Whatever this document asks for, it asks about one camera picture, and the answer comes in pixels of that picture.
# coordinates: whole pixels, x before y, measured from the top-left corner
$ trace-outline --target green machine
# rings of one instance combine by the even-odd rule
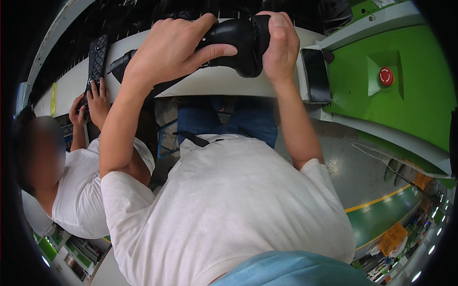
[[[449,132],[457,101],[431,29],[411,1],[383,8],[371,0],[349,2],[355,20],[308,47],[334,55],[327,66],[331,100],[310,108],[310,115],[353,127],[437,178],[450,178]]]

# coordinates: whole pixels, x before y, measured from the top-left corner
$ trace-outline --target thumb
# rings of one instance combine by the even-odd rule
[[[85,108],[86,108],[85,105],[81,106],[78,120],[84,120],[84,109]]]
[[[187,60],[187,64],[194,72],[199,66],[211,59],[221,56],[233,56],[237,54],[237,48],[227,44],[212,44],[195,51]]]
[[[274,55],[281,55],[286,50],[288,31],[285,28],[285,21],[286,19],[283,15],[274,15],[270,17],[270,42],[267,49]]]

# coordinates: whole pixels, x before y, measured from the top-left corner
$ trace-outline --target green machine panel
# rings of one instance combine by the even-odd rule
[[[376,34],[333,54],[333,99],[324,111],[393,127],[448,151],[457,102],[446,59],[427,25]],[[390,86],[379,81],[383,67],[393,72]]]

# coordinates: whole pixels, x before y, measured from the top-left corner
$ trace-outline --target white t-shirt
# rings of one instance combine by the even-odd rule
[[[33,231],[39,236],[43,236],[53,224],[53,220],[49,218],[40,203],[24,190],[22,190],[22,207],[24,208],[24,215]]]
[[[102,179],[111,242],[129,284],[207,286],[271,250],[352,261],[350,221],[317,159],[299,172],[258,139],[199,137],[210,144],[182,143],[156,199],[126,173]]]
[[[98,144],[99,138],[94,139],[87,149],[67,153],[52,208],[52,220],[81,238],[110,235],[100,188]],[[151,152],[137,138],[134,147],[152,174],[154,158]]]

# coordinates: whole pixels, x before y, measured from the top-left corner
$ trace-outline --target blue jeans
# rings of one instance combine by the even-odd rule
[[[277,126],[273,118],[274,98],[240,96],[226,124],[221,123],[211,96],[185,96],[178,103],[177,131],[198,134],[240,134],[275,147]],[[184,141],[178,136],[178,142]]]

